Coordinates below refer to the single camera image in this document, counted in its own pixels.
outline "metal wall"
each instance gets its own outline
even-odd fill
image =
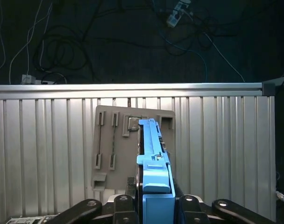
[[[208,204],[228,198],[275,220],[274,97],[261,86],[0,86],[0,221],[123,192],[92,192],[97,105],[173,110],[184,193]]]

